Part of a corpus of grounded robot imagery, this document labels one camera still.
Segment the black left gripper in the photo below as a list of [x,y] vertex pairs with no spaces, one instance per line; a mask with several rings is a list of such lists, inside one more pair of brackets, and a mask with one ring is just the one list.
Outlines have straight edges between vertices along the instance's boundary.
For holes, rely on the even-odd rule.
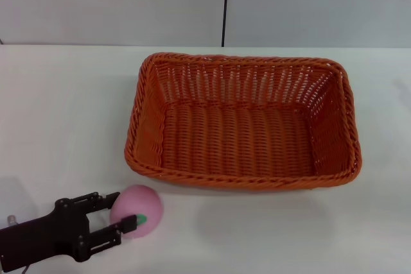
[[90,233],[88,213],[111,209],[120,192],[98,192],[55,202],[48,215],[1,229],[1,269],[13,271],[57,256],[87,261],[91,252],[121,244],[121,236],[137,229],[137,216]]

